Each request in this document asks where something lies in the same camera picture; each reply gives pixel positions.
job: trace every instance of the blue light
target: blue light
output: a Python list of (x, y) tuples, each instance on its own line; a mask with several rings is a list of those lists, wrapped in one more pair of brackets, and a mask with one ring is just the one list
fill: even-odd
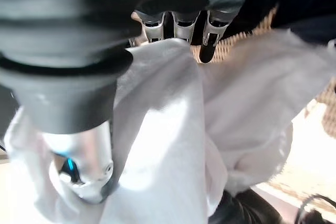
[(70, 170), (74, 170), (74, 165), (71, 159), (68, 159), (68, 165), (69, 165)]

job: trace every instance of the black cable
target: black cable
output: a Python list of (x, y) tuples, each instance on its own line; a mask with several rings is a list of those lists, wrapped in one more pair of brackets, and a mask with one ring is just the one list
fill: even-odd
[(310, 196), (309, 198), (307, 198), (306, 200), (304, 200), (304, 201), (302, 202), (302, 205), (301, 205), (301, 207), (300, 207), (300, 209), (299, 209), (299, 211), (298, 211), (298, 213), (297, 213), (297, 215), (296, 215), (296, 218), (295, 218), (295, 224), (299, 224), (299, 221), (300, 221), (301, 216), (302, 216), (302, 214), (303, 214), (303, 212), (304, 212), (304, 208), (305, 208), (305, 206), (306, 206), (309, 202), (313, 201), (314, 199), (323, 199), (323, 200), (325, 200), (326, 202), (328, 202), (329, 204), (331, 204), (334, 208), (336, 208), (336, 202), (333, 201), (333, 200), (331, 200), (331, 199), (329, 199), (328, 197), (323, 196), (323, 195), (319, 195), (319, 194), (312, 195), (312, 196)]
[(4, 152), (6, 151), (5, 147), (3, 147), (1, 144), (0, 144), (0, 149), (2, 149)]

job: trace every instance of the white cloth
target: white cloth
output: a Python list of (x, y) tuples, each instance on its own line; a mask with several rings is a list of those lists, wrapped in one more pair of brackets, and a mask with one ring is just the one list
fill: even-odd
[(23, 109), (7, 131), (24, 190), (52, 222), (207, 223), (224, 187), (235, 194), (280, 171), (284, 130), (336, 67), (335, 49), (286, 31), (240, 42), (220, 65), (197, 67), (177, 39), (130, 51), (113, 111), (120, 186), (103, 204), (83, 204), (62, 186)]

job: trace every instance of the floor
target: floor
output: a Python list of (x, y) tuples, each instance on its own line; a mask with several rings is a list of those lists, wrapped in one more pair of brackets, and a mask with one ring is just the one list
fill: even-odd
[[(336, 200), (336, 139), (324, 130), (327, 105), (313, 100), (293, 120), (293, 144), (281, 174), (260, 188), (295, 207), (312, 194)], [(314, 201), (324, 218), (336, 223), (336, 210), (324, 201)]]

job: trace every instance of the robotic hand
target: robotic hand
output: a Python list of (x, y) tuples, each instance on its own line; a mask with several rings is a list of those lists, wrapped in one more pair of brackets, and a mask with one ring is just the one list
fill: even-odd
[(124, 49), (141, 25), (164, 39), (172, 11), (175, 37), (192, 41), (208, 12), (202, 50), (210, 55), (243, 0), (0, 0), (0, 82), (13, 90), (45, 143), (61, 161), (59, 176), (84, 201), (111, 193), (111, 123), (117, 78), (132, 63)]

